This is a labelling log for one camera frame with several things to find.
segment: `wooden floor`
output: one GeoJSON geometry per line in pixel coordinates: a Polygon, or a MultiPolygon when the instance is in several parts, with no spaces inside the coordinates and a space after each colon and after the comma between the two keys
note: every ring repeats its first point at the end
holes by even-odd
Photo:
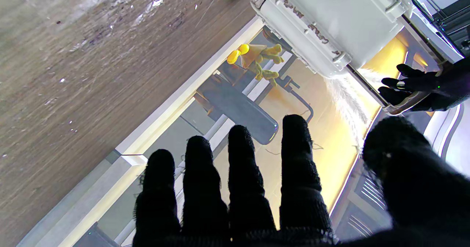
{"type": "Polygon", "coordinates": [[[17,244],[254,17],[247,0],[0,7],[2,247],[17,244]]]}

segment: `knit glove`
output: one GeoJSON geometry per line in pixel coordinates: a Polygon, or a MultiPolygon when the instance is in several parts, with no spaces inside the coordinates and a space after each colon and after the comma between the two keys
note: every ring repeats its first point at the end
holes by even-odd
{"type": "Polygon", "coordinates": [[[135,204],[134,247],[147,246],[300,246],[336,242],[312,159],[306,121],[283,120],[281,230],[277,231],[263,177],[247,128],[228,134],[230,210],[220,197],[220,177],[208,140],[188,140],[183,178],[183,225],[177,218],[174,161],[167,150],[148,160],[143,190],[135,204]]]}
{"type": "Polygon", "coordinates": [[[379,88],[379,93],[389,103],[397,105],[413,92],[430,93],[411,111],[440,111],[452,108],[470,95],[470,64],[467,59],[455,63],[450,69],[445,69],[443,75],[436,72],[424,73],[408,65],[397,66],[401,80],[384,78],[385,86],[379,88]]]}

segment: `yellow plush toy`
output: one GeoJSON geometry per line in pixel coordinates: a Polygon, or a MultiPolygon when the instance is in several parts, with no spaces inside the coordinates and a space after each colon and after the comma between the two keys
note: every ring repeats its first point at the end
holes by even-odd
{"type": "Polygon", "coordinates": [[[260,63],[264,59],[270,59],[275,64],[284,62],[284,59],[279,57],[282,47],[280,44],[276,44],[274,47],[268,48],[264,45],[241,45],[238,50],[232,51],[227,58],[229,64],[234,64],[238,59],[238,56],[242,58],[242,67],[252,71],[256,76],[255,79],[260,81],[262,78],[268,80],[272,86],[277,86],[275,78],[279,77],[279,74],[274,71],[263,69],[260,63]]]}

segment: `finger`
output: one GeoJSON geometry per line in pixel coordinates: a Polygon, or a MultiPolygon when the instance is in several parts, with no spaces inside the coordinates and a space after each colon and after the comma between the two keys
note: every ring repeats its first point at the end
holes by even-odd
{"type": "Polygon", "coordinates": [[[285,116],[282,134],[281,230],[311,227],[332,232],[312,159],[312,139],[301,116],[285,116]]]}
{"type": "Polygon", "coordinates": [[[263,176],[255,161],[255,149],[248,129],[234,126],[228,133],[228,189],[230,230],[234,237],[254,230],[275,230],[263,176]]]}
{"type": "Polygon", "coordinates": [[[397,69],[401,73],[401,75],[407,78],[417,78],[417,77],[421,77],[424,75],[423,71],[420,71],[418,69],[413,69],[406,64],[398,64],[397,69]]]}
{"type": "Polygon", "coordinates": [[[406,78],[402,80],[403,88],[408,92],[431,92],[438,88],[438,78],[435,73],[426,73],[420,78],[406,78]]]}
{"type": "Polygon", "coordinates": [[[190,138],[185,162],[183,234],[228,235],[227,206],[220,197],[220,177],[209,142],[201,136],[190,138]]]}
{"type": "Polygon", "coordinates": [[[168,150],[157,150],[148,159],[142,192],[135,202],[134,246],[144,240],[180,232],[174,193],[174,160],[168,150]]]}
{"type": "Polygon", "coordinates": [[[379,93],[383,98],[385,98],[385,100],[387,100],[392,105],[400,104],[405,98],[411,95],[411,93],[395,91],[384,86],[379,88],[379,93]]]}
{"type": "Polygon", "coordinates": [[[400,82],[400,80],[397,80],[397,79],[394,79],[394,78],[383,78],[382,79],[382,83],[386,86],[388,86],[389,88],[392,88],[392,89],[399,89],[397,84],[398,82],[400,82]]]}

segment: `gloved hand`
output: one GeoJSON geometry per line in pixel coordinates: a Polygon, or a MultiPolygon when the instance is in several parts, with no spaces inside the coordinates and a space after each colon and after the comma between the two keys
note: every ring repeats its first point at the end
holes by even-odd
{"type": "Polygon", "coordinates": [[[470,96],[470,59],[463,59],[445,69],[441,76],[436,72],[424,73],[405,64],[397,66],[402,80],[384,78],[379,93],[389,103],[397,105],[413,92],[428,95],[411,111],[440,111],[452,108],[470,96]]]}
{"type": "Polygon", "coordinates": [[[264,197],[263,177],[247,128],[234,126],[228,143],[229,211],[220,197],[220,177],[209,142],[201,136],[189,139],[183,178],[183,226],[177,218],[173,157],[166,150],[151,155],[142,180],[143,190],[135,204],[134,247],[334,242],[312,159],[312,140],[301,116],[286,116],[283,120],[279,231],[264,197]]]}

